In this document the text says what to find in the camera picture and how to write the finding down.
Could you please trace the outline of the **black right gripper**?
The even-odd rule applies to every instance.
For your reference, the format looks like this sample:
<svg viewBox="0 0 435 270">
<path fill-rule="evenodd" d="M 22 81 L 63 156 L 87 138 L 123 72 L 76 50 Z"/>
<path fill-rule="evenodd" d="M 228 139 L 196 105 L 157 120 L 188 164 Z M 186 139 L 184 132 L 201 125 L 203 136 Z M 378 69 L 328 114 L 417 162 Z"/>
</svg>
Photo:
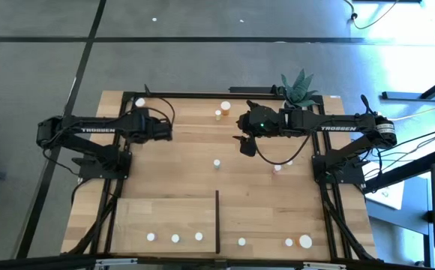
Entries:
<svg viewBox="0 0 435 270">
<path fill-rule="evenodd" d="M 280 137 L 284 121 L 281 114 L 268 106 L 259 105 L 246 100 L 249 110 L 240 115 L 238 128 L 245 134 L 253 137 Z M 243 136 L 232 136 L 236 140 L 243 140 Z"/>
</svg>

